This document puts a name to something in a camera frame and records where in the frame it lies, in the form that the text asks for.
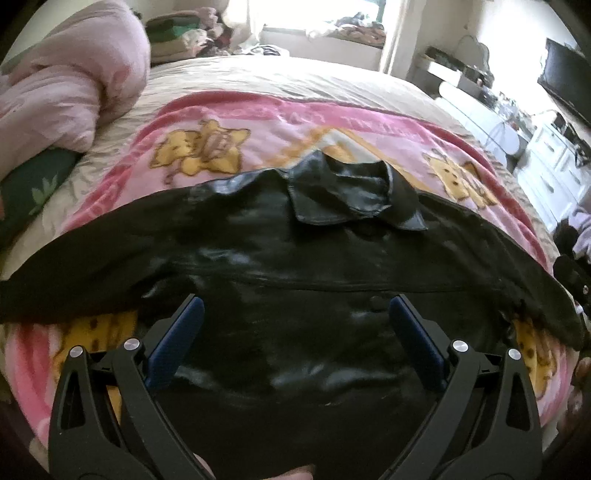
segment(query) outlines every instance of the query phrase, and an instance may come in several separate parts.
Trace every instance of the black leather jacket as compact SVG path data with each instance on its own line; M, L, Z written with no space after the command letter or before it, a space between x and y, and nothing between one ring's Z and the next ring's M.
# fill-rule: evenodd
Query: black leather jacket
M516 312L582 341L566 293L502 231L385 163L320 152L156 193L66 233L0 285L0 314L139 308L149 324L187 293L204 300L205 324L160 400L218 478L308 463L321 479L386 470L433 401L388 326L396 293L481 352L514 344Z

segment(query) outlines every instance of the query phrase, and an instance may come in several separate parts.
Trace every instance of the jacket button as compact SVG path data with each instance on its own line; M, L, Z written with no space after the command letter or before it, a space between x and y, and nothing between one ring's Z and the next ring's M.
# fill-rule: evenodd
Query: jacket button
M388 310L389 303L389 299L379 295L374 295L369 299L369 307L372 312L385 312Z

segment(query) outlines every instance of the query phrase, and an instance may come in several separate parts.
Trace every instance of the metal bolt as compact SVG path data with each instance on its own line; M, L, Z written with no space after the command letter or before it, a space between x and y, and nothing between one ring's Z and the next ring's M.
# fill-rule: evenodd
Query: metal bolt
M76 358L77 356L82 355L84 349L80 345L76 345L70 349L70 356L72 358Z
M452 343L452 347L454 350L457 350L458 352L468 351L468 344L464 340L456 340Z
M129 338L125 341L125 343L123 344L123 348L125 348L126 350L135 350L137 347L139 347L139 340L137 338Z
M509 356L513 359L513 360L519 360L521 358L521 353L519 352L519 350L516 350L514 348L509 350Z

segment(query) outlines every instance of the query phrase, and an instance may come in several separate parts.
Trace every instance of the bed sheet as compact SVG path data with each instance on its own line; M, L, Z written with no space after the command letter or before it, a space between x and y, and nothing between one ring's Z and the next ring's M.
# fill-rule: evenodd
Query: bed sheet
M62 230L64 220L78 209L85 197L119 160L119 153L126 151L136 131L152 120L163 105L189 93L211 90L329 101L406 115L439 125L482 150L469 132L418 88L378 72L285 57L236 56L165 64L151 70L148 85L131 111L98 130L93 147L75 167L70 178L55 192L43 212L5 253L1 278L8 278L27 258ZM548 263L553 263L558 256L556 246L524 192L503 165L491 154L486 156L506 189L530 217ZM0 340L6 333L3 330L4 327L0 329ZM44 342L50 349L55 343L51 338ZM568 354L568 369L572 370L574 362L576 357ZM4 361L0 358L0 368L3 366Z

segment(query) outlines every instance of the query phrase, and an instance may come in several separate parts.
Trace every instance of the television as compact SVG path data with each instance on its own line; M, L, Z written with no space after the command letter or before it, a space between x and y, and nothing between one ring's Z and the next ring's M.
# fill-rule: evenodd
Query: television
M591 127L591 63L549 38L546 50L548 57L538 83Z

